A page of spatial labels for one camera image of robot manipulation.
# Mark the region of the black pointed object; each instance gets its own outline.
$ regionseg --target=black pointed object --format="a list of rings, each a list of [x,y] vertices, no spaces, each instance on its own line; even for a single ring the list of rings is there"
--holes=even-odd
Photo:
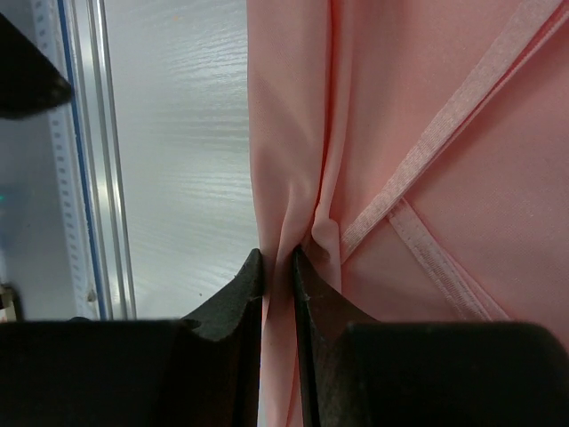
[[[20,119],[71,101],[60,72],[0,13],[0,117]]]
[[[0,425],[255,427],[262,261],[172,321],[0,326]]]
[[[293,256],[307,427],[569,426],[569,358],[523,323],[374,321]]]

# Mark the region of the pink garment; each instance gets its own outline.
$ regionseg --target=pink garment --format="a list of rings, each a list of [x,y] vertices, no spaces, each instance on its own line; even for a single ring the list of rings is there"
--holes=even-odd
[[[569,348],[569,0],[248,0],[268,425],[301,426],[290,254],[382,321]]]

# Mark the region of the pink fabric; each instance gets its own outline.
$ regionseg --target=pink fabric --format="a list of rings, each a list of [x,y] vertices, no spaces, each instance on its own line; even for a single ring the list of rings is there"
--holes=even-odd
[[[289,258],[383,321],[569,347],[569,0],[248,0],[270,426],[300,426]]]

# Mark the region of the metal strip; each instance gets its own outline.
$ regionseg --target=metal strip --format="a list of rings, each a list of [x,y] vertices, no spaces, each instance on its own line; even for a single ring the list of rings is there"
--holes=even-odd
[[[102,0],[65,0],[105,318],[136,318]]]
[[[63,54],[60,16],[53,0],[32,0],[32,16],[36,29],[36,45],[63,76],[67,76]],[[47,113],[51,130],[56,176],[60,193],[63,227],[68,249],[71,281],[77,316],[99,317],[92,254],[89,247],[87,222],[84,214],[84,194],[78,183],[74,126],[70,106]]]

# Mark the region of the blue strip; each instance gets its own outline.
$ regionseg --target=blue strip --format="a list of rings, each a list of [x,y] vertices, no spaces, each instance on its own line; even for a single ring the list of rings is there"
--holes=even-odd
[[[68,37],[68,24],[65,20],[65,6],[63,5],[63,0],[58,0],[57,2],[58,10],[60,12],[60,24],[61,24],[61,34],[63,39],[63,51],[65,53],[65,63],[66,69],[68,72],[68,81],[72,87],[75,88],[75,82],[73,81],[73,65],[71,61],[71,49],[69,46],[69,37]],[[99,258],[97,254],[97,246],[95,245],[95,236],[93,234],[93,220],[92,220],[92,211],[91,211],[91,199],[89,199],[89,187],[87,185],[87,172],[85,171],[85,157],[83,152],[83,145],[81,143],[81,133],[79,130],[81,127],[79,126],[79,110],[77,108],[76,98],[74,97],[73,101],[71,102],[71,109],[73,111],[73,126],[75,127],[75,141],[77,145],[77,156],[79,157],[79,174],[81,175],[81,187],[83,188],[83,195],[84,195],[84,202],[85,202],[85,215],[87,217],[87,229],[89,232],[89,245],[91,247],[91,257],[92,257],[92,266],[93,266],[93,274],[95,279],[95,288],[97,289],[97,300],[99,303],[99,314],[101,320],[107,319],[107,310],[105,308],[105,304],[103,299],[101,298],[104,295],[102,290],[102,284],[100,280],[100,272],[99,272]]]

